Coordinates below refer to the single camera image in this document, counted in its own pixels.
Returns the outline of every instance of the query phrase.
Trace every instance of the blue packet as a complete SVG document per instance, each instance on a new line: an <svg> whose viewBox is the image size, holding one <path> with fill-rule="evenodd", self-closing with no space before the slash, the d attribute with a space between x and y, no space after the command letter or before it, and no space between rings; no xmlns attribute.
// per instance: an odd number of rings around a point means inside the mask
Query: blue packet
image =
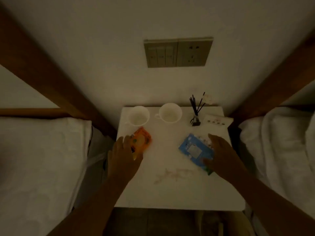
<svg viewBox="0 0 315 236"><path fill-rule="evenodd" d="M213 159L214 151L211 149L211 141L196 137L192 133L189 134L178 148L184 155L197 166L205 170L208 175L213 171L210 170L203 162L202 158Z"/></svg>

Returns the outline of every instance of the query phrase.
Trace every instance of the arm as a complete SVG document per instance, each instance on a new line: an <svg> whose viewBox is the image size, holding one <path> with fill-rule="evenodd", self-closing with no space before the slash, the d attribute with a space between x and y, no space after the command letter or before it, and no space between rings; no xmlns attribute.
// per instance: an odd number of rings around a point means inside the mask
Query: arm
<svg viewBox="0 0 315 236"><path fill-rule="evenodd" d="M215 155L203 162L238 190L270 236L314 235L314 219L250 175L226 140L210 134L209 138Z"/></svg>
<svg viewBox="0 0 315 236"><path fill-rule="evenodd" d="M136 174L143 159L133 160L130 137L120 137L108 152L108 178L100 190L81 207L75 209L48 236L102 235L108 218L128 182Z"/></svg>

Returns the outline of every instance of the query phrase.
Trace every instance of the orange packet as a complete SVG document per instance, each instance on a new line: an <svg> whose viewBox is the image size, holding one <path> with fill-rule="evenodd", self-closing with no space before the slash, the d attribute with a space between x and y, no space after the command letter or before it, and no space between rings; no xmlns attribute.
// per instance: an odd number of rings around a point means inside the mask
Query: orange packet
<svg viewBox="0 0 315 236"><path fill-rule="evenodd" d="M148 148L151 142L151 135L143 127L140 127L130 136L130 145L134 160L138 154L143 153Z"/></svg>

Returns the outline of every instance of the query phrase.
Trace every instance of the hand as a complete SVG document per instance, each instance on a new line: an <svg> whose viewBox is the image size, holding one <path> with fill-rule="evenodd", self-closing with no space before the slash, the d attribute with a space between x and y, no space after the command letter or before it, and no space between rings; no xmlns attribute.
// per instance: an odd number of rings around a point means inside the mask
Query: hand
<svg viewBox="0 0 315 236"><path fill-rule="evenodd" d="M108 177L114 178L124 186L134 177L142 162L143 155L133 159L130 136L118 138L114 143L113 150L108 152Z"/></svg>
<svg viewBox="0 0 315 236"><path fill-rule="evenodd" d="M212 142L214 157L212 160L204 158L203 163L209 169L230 183L237 180L240 174L247 172L241 159L226 140L211 134L208 134L208 137Z"/></svg>

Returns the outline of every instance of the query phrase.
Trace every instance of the reed diffuser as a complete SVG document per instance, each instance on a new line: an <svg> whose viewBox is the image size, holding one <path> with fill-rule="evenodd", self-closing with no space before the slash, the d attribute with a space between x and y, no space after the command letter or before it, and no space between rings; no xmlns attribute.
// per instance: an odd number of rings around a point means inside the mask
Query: reed diffuser
<svg viewBox="0 0 315 236"><path fill-rule="evenodd" d="M199 121L199 116L198 116L198 113L200 112L200 110L202 109L202 107L205 105L205 103L203 103L203 105L201 106L200 108L200 104L202 102L202 98L200 100L200 103L199 103L199 106L197 108L196 106L196 99L194 97L194 95L192 95L192 97L190 97L190 103L191 103L191 106L194 110L194 117L190 120L190 124L194 127L194 126L199 126L201 124L201 122Z"/></svg>

